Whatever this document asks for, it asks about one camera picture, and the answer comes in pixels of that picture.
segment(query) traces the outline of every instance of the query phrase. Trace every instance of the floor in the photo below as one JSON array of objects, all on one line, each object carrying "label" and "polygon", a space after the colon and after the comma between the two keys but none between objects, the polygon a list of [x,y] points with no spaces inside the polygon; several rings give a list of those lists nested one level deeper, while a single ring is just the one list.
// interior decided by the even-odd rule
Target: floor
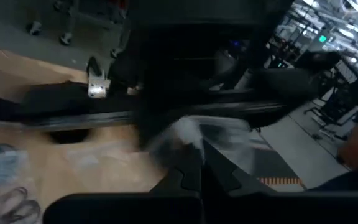
[{"label": "floor", "polygon": [[[108,67],[109,50],[117,45],[120,26],[105,30],[80,21],[72,45],[65,47],[59,44],[58,37],[65,30],[67,16],[53,11],[52,3],[44,3],[48,18],[44,18],[41,35],[34,37],[25,31],[25,25],[34,14],[34,2],[0,0],[0,49],[80,70],[84,70],[89,57],[95,55],[103,67]],[[313,105],[304,105],[280,122],[262,128],[261,133],[251,133],[250,151],[223,153],[279,191],[310,189],[348,172],[335,160],[341,142],[325,138],[315,141],[311,137],[318,132],[318,125],[303,114],[310,106]]]}]

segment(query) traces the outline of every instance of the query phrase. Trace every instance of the green exit sign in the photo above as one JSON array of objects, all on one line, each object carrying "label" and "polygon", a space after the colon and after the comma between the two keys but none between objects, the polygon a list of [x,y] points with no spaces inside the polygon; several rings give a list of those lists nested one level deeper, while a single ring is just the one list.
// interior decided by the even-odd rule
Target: green exit sign
[{"label": "green exit sign", "polygon": [[321,43],[324,43],[324,41],[327,40],[326,36],[321,35],[320,38],[318,39]]}]

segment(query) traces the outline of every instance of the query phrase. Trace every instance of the workstation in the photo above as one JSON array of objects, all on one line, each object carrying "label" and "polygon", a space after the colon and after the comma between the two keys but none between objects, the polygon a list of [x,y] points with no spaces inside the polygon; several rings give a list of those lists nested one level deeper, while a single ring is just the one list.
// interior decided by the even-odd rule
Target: workstation
[{"label": "workstation", "polygon": [[[358,194],[333,193],[333,184],[323,184],[342,173],[332,172],[316,188],[290,166],[297,177],[291,184],[303,189],[283,194],[273,187],[280,178],[257,178],[242,168],[245,158],[236,163],[224,152],[247,150],[251,135],[274,148],[264,133],[301,111],[318,122],[314,132],[305,130],[311,139],[343,144],[336,166],[358,170],[358,149],[349,146],[358,125],[348,131],[353,134],[331,129],[358,123],[358,66],[351,52],[330,50],[336,29],[311,21],[303,27],[306,14],[289,19],[297,5],[315,10],[309,3],[131,1],[131,34],[108,67],[97,57],[75,70],[0,50],[0,195],[13,189],[24,197],[32,210],[20,218],[32,216],[31,223],[135,222],[139,216],[157,223],[237,223],[246,218],[237,215],[244,207],[250,222],[261,210],[284,220],[283,203],[303,215],[319,211],[316,220],[354,218]],[[300,35],[313,30],[307,47],[298,45],[299,36],[285,39],[283,28],[292,24]],[[7,159],[13,162],[1,165]],[[324,187],[327,192],[314,191]],[[338,202],[347,215],[321,209],[339,208]]]}]

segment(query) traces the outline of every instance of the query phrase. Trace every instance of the desk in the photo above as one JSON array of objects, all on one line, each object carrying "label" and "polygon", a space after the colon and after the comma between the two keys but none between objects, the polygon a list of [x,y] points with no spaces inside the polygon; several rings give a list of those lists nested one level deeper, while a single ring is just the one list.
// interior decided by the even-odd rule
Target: desk
[{"label": "desk", "polygon": [[[72,81],[85,82],[85,72],[24,58],[29,63],[37,63],[59,73],[71,75]],[[87,178],[75,173],[72,163],[67,159],[67,151],[96,148],[114,141],[133,143],[132,149],[117,149],[127,155],[126,160],[110,159],[108,166],[102,166],[97,171],[103,175],[114,175],[109,180],[112,192],[146,192],[149,191],[163,176],[164,171],[150,160],[145,152],[136,149],[137,133],[133,126],[114,126],[97,128],[85,141],[78,144],[58,145],[51,142],[47,135],[40,132],[19,132],[0,127],[0,143],[10,144],[19,150],[28,152],[30,173],[34,179],[37,200],[42,209],[60,197],[78,192],[89,192],[83,180]],[[92,191],[103,191],[103,186]]]}]

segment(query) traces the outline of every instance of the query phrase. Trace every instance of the exit sign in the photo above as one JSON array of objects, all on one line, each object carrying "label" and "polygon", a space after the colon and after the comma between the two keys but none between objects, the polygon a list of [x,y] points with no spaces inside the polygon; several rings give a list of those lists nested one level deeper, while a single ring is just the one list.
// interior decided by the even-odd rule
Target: exit sign
[{"label": "exit sign", "polygon": [[327,37],[321,35],[320,38],[318,39],[321,43],[324,43],[324,41],[327,40]]}]

